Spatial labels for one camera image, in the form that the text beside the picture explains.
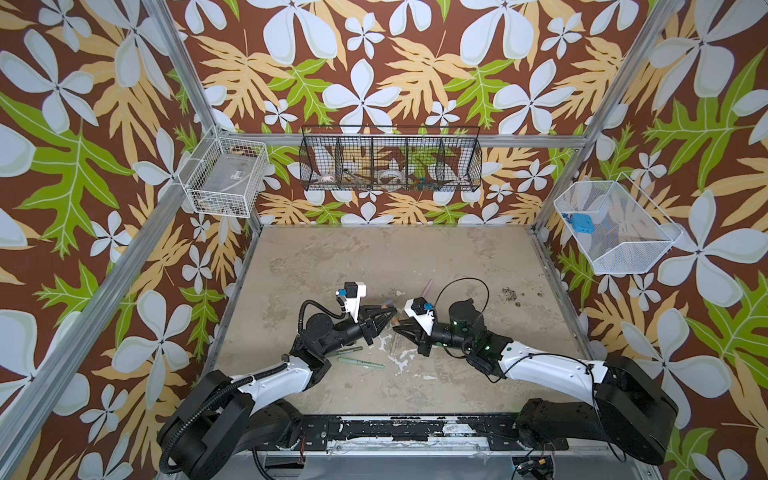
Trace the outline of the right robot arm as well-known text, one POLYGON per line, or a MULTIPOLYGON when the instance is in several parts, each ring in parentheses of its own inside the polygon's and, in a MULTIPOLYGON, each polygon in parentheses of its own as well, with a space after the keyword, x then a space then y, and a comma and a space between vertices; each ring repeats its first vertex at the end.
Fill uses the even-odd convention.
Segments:
POLYGON ((569 396, 566 403, 526 401, 513 427, 524 445, 601 441, 643 463, 663 464, 679 408, 635 361, 582 360, 535 349, 490 331, 472 300, 453 303, 446 323, 422 297, 408 300, 404 312, 393 329, 419 354, 429 356, 435 346, 456 349, 492 383, 529 382, 569 396))

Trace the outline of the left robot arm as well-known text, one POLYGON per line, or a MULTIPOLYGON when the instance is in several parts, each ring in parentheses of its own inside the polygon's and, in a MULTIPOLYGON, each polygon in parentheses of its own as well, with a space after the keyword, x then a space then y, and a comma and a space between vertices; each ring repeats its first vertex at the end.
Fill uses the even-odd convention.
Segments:
POLYGON ((159 471, 210 479, 238 451, 247 423, 258 411, 317 385, 330 370, 330 353, 360 339, 372 344, 397 315, 393 305, 362 305, 334 313, 314 300, 301 304, 297 335, 280 362, 237 378, 206 374, 157 435, 159 471))

